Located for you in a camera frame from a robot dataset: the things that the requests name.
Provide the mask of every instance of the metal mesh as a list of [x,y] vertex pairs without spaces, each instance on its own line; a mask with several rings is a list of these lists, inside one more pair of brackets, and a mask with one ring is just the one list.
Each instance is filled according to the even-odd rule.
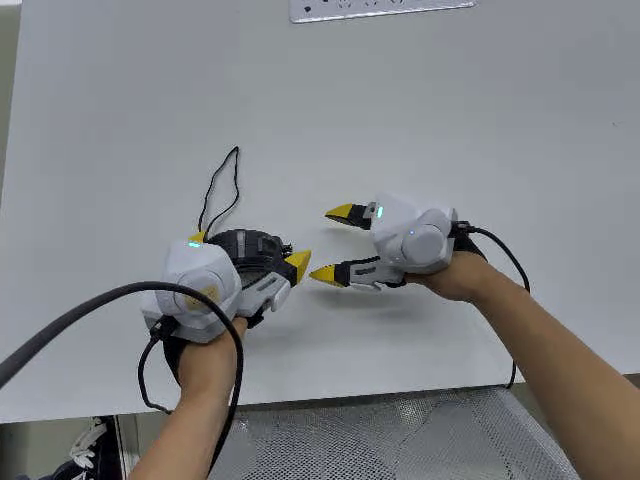
[[210,478],[578,479],[501,388],[343,402],[238,414]]

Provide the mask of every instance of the perforated metal surface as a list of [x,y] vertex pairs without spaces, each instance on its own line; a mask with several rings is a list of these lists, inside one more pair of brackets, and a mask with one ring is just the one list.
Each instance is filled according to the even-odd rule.
[[289,11],[292,22],[302,23],[472,7],[475,4],[475,0],[289,0]]
[[239,414],[210,478],[578,479],[503,389]]

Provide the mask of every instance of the cable plug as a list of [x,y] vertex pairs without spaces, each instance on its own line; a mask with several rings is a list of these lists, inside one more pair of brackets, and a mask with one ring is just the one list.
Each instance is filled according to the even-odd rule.
[[174,317],[163,315],[154,323],[153,327],[151,327],[149,334],[154,340],[166,340],[179,326],[180,323],[178,323]]
[[449,237],[456,238],[460,235],[474,233],[475,230],[476,228],[466,220],[453,221],[451,222],[451,231],[449,232]]

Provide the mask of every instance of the shoe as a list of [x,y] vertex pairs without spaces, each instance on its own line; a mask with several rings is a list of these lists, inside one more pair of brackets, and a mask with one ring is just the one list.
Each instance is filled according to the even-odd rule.
[[95,417],[69,452],[73,462],[63,465],[52,480],[124,480],[116,417]]

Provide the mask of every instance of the yellow claw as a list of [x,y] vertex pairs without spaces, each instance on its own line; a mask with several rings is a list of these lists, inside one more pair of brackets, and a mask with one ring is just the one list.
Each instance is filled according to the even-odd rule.
[[310,259],[311,259],[311,250],[294,252],[284,259],[285,262],[296,267],[296,275],[297,275],[296,285],[300,283],[300,280],[302,280],[302,277],[304,276],[304,272],[307,270],[307,267],[309,266]]
[[353,203],[345,203],[344,205],[329,210],[324,216],[336,222],[349,223],[347,219],[349,218],[351,207],[353,207]]
[[335,265],[327,265],[326,267],[322,267],[317,270],[314,270],[309,274],[309,276],[320,282],[333,285],[334,287],[344,287],[344,285],[341,285],[335,281],[335,271],[336,271]]
[[189,237],[189,241],[190,242],[204,243],[204,232],[200,231],[200,232],[196,233],[195,235],[191,235]]

